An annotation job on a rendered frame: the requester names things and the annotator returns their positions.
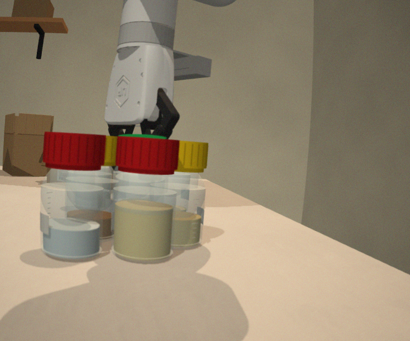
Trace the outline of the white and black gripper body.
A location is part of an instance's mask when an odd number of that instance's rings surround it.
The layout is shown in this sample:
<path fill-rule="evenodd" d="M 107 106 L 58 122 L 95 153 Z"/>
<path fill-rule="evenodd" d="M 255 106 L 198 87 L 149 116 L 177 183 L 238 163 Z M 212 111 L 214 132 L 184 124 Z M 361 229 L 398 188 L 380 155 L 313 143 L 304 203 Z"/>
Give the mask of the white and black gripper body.
<path fill-rule="evenodd" d="M 159 117 L 159 88 L 173 104 L 172 49 L 155 43 L 130 42 L 119 45 L 117 52 L 108 86 L 106 123 L 140 127 L 144 119 L 155 122 Z"/>

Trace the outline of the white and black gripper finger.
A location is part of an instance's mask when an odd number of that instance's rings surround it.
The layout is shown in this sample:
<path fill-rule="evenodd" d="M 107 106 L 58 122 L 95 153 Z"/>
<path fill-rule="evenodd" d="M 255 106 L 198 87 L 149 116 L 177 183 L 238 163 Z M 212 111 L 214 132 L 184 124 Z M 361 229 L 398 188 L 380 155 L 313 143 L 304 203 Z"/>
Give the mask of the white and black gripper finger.
<path fill-rule="evenodd" d="M 158 89 L 156 105 L 159 108 L 158 119 L 155 122 L 144 119 L 140 123 L 141 132 L 142 134 L 158 135 L 169 139 L 180 115 L 162 88 Z M 152 134 L 151 130 L 154 130 Z"/>
<path fill-rule="evenodd" d="M 109 131 L 110 136 L 133 134 L 134 128 L 135 128 L 135 124 L 134 125 L 110 125 L 108 124 L 108 131 Z M 123 132 L 123 129 L 126 129 L 125 133 Z"/>

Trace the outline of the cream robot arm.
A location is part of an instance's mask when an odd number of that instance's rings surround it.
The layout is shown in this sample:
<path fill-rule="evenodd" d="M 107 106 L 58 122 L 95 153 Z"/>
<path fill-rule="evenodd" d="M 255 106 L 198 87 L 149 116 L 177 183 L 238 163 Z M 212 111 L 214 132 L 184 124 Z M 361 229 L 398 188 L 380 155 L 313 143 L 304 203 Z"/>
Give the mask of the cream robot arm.
<path fill-rule="evenodd" d="M 194 1 L 224 7 L 236 0 Z M 178 0 L 124 0 L 118 46 L 130 42 L 167 46 L 173 51 L 174 81 L 210 77 L 212 59 L 173 50 L 177 9 Z"/>

